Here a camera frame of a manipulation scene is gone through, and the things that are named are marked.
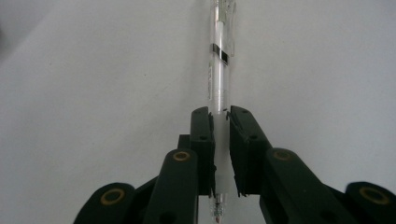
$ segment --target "white surface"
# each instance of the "white surface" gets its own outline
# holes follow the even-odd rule
[[[324,183],[396,192],[396,4],[237,5],[232,105]],[[208,13],[194,0],[51,7],[0,66],[2,224],[72,223],[96,189],[159,173],[206,104]],[[263,223],[257,197],[229,209],[229,223]]]

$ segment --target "pen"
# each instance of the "pen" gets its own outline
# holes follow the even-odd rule
[[[233,57],[234,0],[212,0],[210,15],[210,60],[208,107],[213,116],[215,149],[215,193],[210,199],[214,223],[223,223],[230,185],[229,70]]]

